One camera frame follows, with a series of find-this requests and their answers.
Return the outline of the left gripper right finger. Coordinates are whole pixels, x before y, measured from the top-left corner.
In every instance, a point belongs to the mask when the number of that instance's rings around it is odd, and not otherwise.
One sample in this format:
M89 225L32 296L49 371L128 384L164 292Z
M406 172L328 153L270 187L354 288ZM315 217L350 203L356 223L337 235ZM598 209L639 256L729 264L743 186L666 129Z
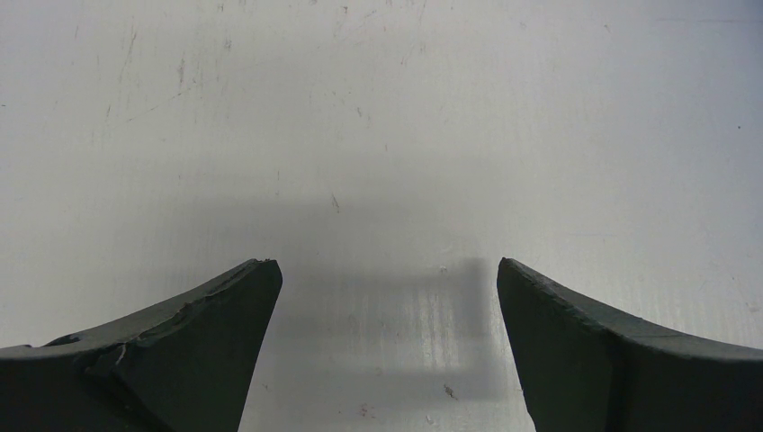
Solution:
M760 350L662 327L512 258L497 291L536 430L761 430Z

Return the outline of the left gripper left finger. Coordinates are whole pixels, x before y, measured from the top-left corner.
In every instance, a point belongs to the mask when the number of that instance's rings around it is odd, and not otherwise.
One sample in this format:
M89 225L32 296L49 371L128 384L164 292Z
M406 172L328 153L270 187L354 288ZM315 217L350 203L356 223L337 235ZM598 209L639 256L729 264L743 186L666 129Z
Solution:
M4 431L236 431L283 284L248 260L143 310L1 351Z

